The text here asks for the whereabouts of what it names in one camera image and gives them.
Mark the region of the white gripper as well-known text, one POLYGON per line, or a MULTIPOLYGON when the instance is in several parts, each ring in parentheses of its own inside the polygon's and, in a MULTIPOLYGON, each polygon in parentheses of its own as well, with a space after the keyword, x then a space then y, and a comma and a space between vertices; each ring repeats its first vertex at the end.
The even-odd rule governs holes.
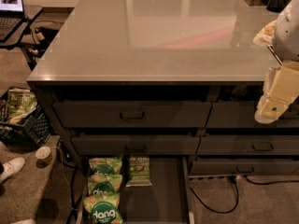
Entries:
POLYGON ((257 104, 254 118, 261 124, 270 124, 299 97, 299 62, 270 67, 264 78, 263 95, 257 104))

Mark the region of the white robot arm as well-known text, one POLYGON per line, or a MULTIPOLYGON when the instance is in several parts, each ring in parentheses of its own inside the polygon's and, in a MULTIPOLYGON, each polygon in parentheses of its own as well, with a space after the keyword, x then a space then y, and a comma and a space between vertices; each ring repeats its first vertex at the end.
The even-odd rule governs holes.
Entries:
POLYGON ((269 124, 299 97, 299 0, 291 0, 278 18, 253 38, 253 43, 272 49, 281 61, 279 68, 269 68, 265 75, 254 116, 259 123, 269 124))

